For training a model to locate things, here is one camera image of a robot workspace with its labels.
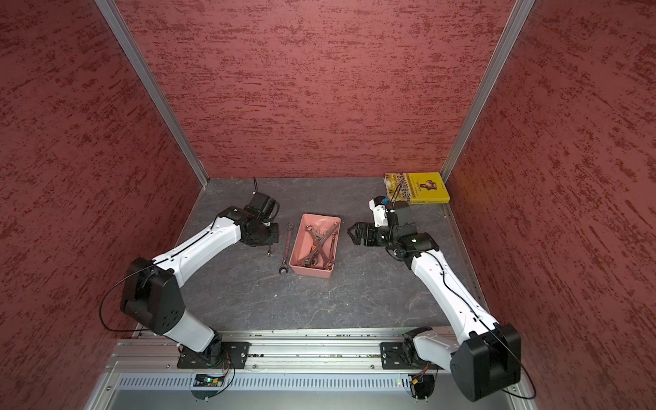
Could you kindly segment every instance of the pink container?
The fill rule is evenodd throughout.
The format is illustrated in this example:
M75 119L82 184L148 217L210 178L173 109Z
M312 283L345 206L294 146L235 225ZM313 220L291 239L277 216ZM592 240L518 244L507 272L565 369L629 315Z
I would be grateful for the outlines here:
M310 233L305 230L307 225L312 225L313 228L317 228L320 234L325 234L330 227L337 222L339 225L335 232L335 252L337 251L337 241L339 238L339 230L342 226L342 220L335 216L324 216L324 215L313 215L313 214L303 214L303 217L300 219L300 225L298 225L298 234L296 235L296 243L294 243L294 249L291 251L291 256L289 258L289 266L292 268L295 274L306 275L306 276L315 276L322 277L323 279L330 279L333 274L333 269L335 264L333 264L330 269L319 269L319 268L304 268L301 266L303 264L303 258L308 256L308 253L312 250L312 236ZM323 250L326 252L326 255L330 255L330 246L332 239L328 239L323 244ZM317 266L323 266L323 259L321 254L319 254L319 261Z

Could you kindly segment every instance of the metal corner post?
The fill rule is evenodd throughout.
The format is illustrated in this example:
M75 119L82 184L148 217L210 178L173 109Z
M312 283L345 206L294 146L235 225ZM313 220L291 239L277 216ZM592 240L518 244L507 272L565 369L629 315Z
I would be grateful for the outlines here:
M481 114L494 84L497 82L497 78L499 78L501 69L508 59L512 46L515 44L515 40L517 40L517 36L519 36L520 31L522 30L522 26L531 12L534 2L535 0L517 0L512 7L506 26L501 33L501 37L499 38L494 53L492 54L492 58L490 58L487 69L483 74L483 78L478 86L472 105L469 107L469 111L467 111L460 132L458 132L455 142L451 147L451 151L449 151L449 155L447 155L447 159L442 166L440 174L444 182L446 182L451 176L455 163L458 161L458 157L460 156L464 145L467 143L472 129L474 129L476 120Z
M113 0L95 0L95 2L107 21L107 24L109 24L112 32L116 36L116 39L119 41L119 44L123 48L125 55L127 55L127 58L130 60L134 70L141 79L141 82L144 84L148 94L150 94L150 98L152 98L155 106L157 106L157 109L162 115L164 122L166 122L169 127L171 134L173 134L173 137L178 142L182 153L192 166L192 169L196 173L201 185L206 187L209 181L207 172L205 172L203 164L200 162L200 159L198 159L198 156L196 156L196 153L194 152L194 148L189 143L189 140L187 139L182 126L178 122L173 109L169 105L164 92L159 87L159 84L157 84L157 80L155 80L155 76L150 71L148 63L146 63L146 60L139 51L139 48L134 41L134 37L132 37L132 34L130 33L130 29L127 27L121 16L121 12L116 7Z

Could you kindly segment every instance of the red wall panel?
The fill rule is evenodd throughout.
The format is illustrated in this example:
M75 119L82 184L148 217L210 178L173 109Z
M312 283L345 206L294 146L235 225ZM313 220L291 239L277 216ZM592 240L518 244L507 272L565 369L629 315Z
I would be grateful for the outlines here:
M447 184L541 410L656 408L655 15L537 2Z
M514 0L117 0L211 177L439 170Z
M5 1L0 27L0 408L81 408L117 337L100 297L200 186L92 1Z

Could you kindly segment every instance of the yellow book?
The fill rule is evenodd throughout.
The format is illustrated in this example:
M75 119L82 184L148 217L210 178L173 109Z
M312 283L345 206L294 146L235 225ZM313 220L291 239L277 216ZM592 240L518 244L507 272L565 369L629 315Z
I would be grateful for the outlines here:
M396 200L414 203L447 203L451 199L440 173L385 174L387 198L392 199L401 184Z

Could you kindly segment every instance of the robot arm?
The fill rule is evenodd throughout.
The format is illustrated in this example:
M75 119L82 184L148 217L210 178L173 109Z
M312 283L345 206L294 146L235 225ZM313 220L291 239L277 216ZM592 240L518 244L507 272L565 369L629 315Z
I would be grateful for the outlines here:
M520 380L521 342L511 325L500 326L453 273L438 244L417 233L407 202L389 203L383 196L369 202L374 223L358 222L348 229L356 245L386 247L424 282L444 311L457 342L431 328L405 335L408 364L432 362L450 371L456 385L476 401Z
M253 247L276 243L278 228L271 222L278 207L271 197L255 192L244 209L227 208L169 252L153 260L136 259L128 269L121 310L154 333L181 343L202 365L216 365L222 360L221 336L187 311L180 288L201 266L238 241Z

